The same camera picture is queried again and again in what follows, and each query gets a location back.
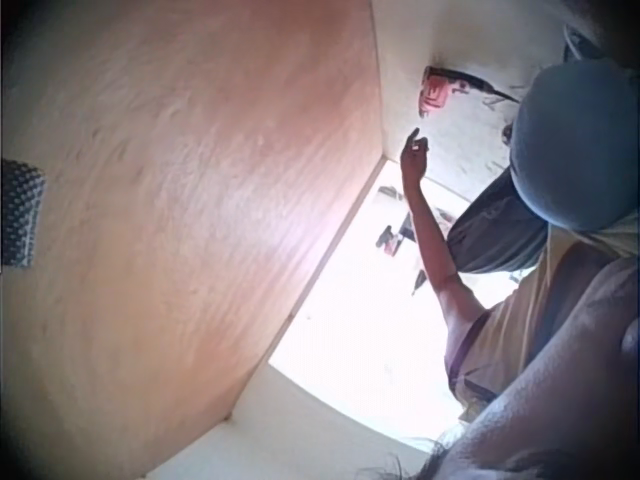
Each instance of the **beige shirt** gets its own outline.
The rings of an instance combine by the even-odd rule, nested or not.
[[[593,235],[549,228],[547,246],[535,270],[492,310],[470,348],[456,382],[456,398],[465,407],[460,420],[470,422],[487,404],[483,392],[499,395],[526,367],[534,332],[560,260],[576,242],[586,242],[619,257],[638,255],[638,213]]]

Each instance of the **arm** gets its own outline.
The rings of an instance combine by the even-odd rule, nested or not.
[[[426,138],[416,140],[418,133],[416,129],[409,136],[401,156],[404,194],[409,203],[420,256],[447,327],[450,333],[452,329],[466,332],[485,308],[471,289],[462,283],[442,231],[420,188],[427,168],[428,146]]]

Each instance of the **wood grain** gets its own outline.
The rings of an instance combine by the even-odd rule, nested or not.
[[[49,478],[135,478],[222,420],[381,155],[366,0],[41,10],[3,154],[48,177],[4,274],[3,420]]]

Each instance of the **wooden board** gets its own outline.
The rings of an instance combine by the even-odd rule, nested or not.
[[[371,12],[58,8],[3,52],[3,155],[48,177],[3,421],[51,478],[134,478],[229,414],[374,170]]]

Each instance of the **hand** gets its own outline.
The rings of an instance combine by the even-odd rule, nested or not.
[[[416,128],[407,138],[407,143],[400,154],[400,169],[405,194],[408,189],[420,188],[420,181],[427,172],[427,152],[429,142],[425,137],[416,140],[420,129]]]

